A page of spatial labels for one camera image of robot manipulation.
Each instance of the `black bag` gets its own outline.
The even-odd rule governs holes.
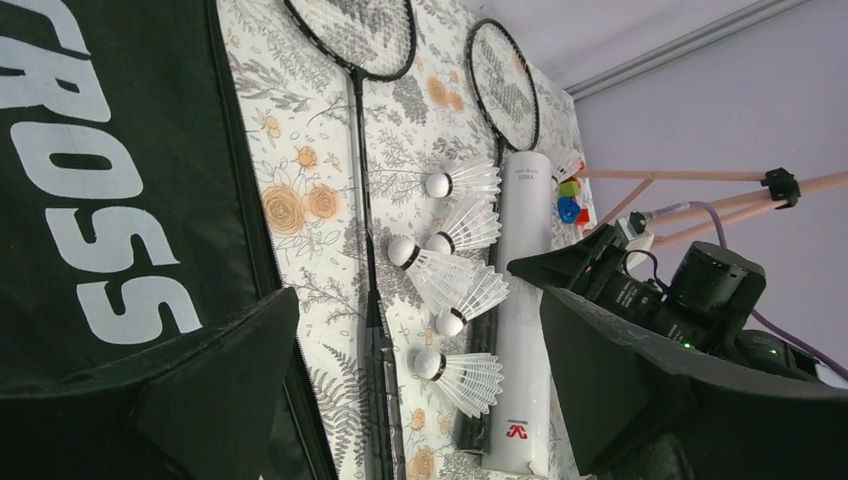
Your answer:
[[[0,389],[280,287],[214,1],[0,0],[0,135]],[[262,475],[334,478],[299,347],[290,364]]]

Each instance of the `blue plastic clip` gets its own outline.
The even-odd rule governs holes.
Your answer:
[[[580,205],[571,197],[560,197],[557,200],[557,212],[559,218],[568,225],[577,221],[577,216],[580,215]]]

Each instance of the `racket bag zipper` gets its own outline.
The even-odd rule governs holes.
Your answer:
[[[236,184],[248,237],[247,243],[259,294],[265,296],[281,288],[281,272],[270,242],[270,230],[261,204],[256,171],[253,168],[253,155],[245,134],[244,115],[239,106],[232,73],[227,63],[227,52],[216,2],[208,0],[207,9],[214,62],[221,87],[221,102],[227,116],[230,144],[233,148]],[[289,435],[292,432],[281,431],[291,428],[295,430],[295,437],[300,443],[303,460],[311,473],[311,478],[315,480],[339,478],[299,341],[295,343],[292,351],[291,363],[280,395],[277,417],[274,419],[274,433],[268,448],[269,457],[263,469],[263,479],[294,478],[291,471],[279,471],[274,468],[275,464],[278,464],[275,461],[275,455],[283,454],[286,450],[296,450],[295,445],[286,443],[286,439],[292,438]],[[282,418],[287,415],[290,416],[289,419]]]

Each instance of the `wall molding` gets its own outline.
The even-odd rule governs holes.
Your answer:
[[[757,25],[810,0],[760,0],[629,62],[565,89],[575,102],[619,85],[684,55]]]

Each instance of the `badminton racket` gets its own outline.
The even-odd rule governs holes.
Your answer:
[[[364,363],[369,394],[368,430],[374,457],[370,477],[406,480],[397,362],[377,288],[362,94],[364,80],[397,80],[412,65],[415,57],[412,4],[410,0],[284,0],[284,3],[300,31],[342,67],[353,84],[368,261]]]
[[[539,100],[524,55],[503,25],[492,19],[478,22],[465,45],[466,67],[474,100],[495,135],[495,166],[502,168],[504,151],[533,150],[539,141]],[[498,212],[500,196],[493,209]],[[489,247],[488,264],[495,265],[498,244]],[[497,343],[497,307],[474,320],[472,353],[494,353]],[[489,414],[463,418],[457,445],[461,450],[489,450]]]

